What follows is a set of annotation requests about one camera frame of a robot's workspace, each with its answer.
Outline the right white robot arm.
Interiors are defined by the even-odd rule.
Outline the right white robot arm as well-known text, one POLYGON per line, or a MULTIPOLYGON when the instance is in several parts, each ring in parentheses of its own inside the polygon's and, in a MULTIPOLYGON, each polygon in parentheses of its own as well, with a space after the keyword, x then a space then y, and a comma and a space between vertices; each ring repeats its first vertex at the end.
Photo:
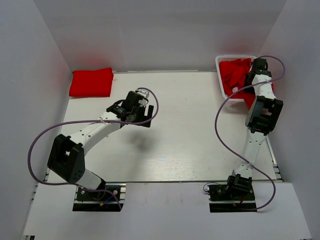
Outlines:
POLYGON ((233 200, 246 196, 250 192, 253 165, 262 143, 274 130, 284 105, 282 100, 276 98, 271 80, 272 74, 268 70, 267 60, 265 58, 254 59, 244 84, 245 86, 254 85, 252 92, 255 94, 245 120, 247 132, 241 154, 248 162, 242 163, 232 171, 225 187, 226 195, 233 200))

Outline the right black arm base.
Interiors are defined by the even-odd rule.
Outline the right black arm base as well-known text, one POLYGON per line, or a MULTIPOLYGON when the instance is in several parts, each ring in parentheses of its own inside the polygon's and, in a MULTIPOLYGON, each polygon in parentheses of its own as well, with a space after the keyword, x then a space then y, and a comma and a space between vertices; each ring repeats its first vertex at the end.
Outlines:
POLYGON ((209 182, 203 186, 209 196, 211 213, 256 212, 256 198, 252 187, 252 178, 240 174, 230 175, 225 184, 209 182))

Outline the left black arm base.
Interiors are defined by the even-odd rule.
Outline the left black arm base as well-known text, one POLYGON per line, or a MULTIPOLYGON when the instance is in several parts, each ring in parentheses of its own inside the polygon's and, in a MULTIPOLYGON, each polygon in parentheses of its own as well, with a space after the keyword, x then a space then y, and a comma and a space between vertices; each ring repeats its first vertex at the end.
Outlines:
MULTIPOLYGON (((118 199, 120 206, 125 203, 126 184, 106 184, 105 189, 112 192, 118 199)), ((89 192, 77 188, 73 202, 73 212, 120 212, 118 202, 108 192, 89 192)))

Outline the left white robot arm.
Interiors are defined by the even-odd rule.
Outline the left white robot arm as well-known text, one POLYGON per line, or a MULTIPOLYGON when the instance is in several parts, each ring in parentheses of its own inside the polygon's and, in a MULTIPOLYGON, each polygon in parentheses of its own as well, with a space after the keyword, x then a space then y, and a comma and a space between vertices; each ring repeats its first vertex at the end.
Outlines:
POLYGON ((53 141, 47 167, 68 184, 88 189, 94 199, 105 196, 106 182, 86 168, 85 156, 96 144, 125 125, 149 128, 158 108, 148 105, 151 91, 138 88, 109 106, 99 119, 71 135, 59 134, 53 141))

